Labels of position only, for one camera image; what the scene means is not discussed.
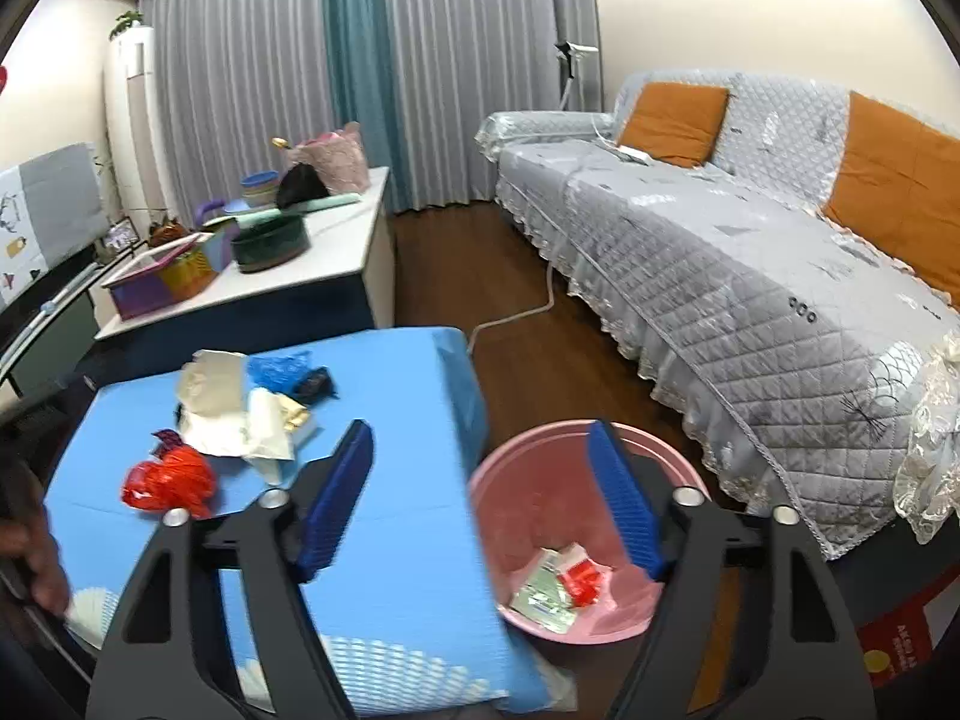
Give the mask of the person's left hand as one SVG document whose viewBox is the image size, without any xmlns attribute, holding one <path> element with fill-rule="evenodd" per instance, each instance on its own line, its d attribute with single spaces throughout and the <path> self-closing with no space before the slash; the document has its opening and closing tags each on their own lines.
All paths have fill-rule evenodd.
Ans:
<svg viewBox="0 0 960 720">
<path fill-rule="evenodd" d="M 55 617 L 64 617 L 70 605 L 70 585 L 60 564 L 59 544 L 50 531 L 39 479 L 20 460 L 2 465 L 2 556 L 25 566 L 31 600 Z"/>
</svg>

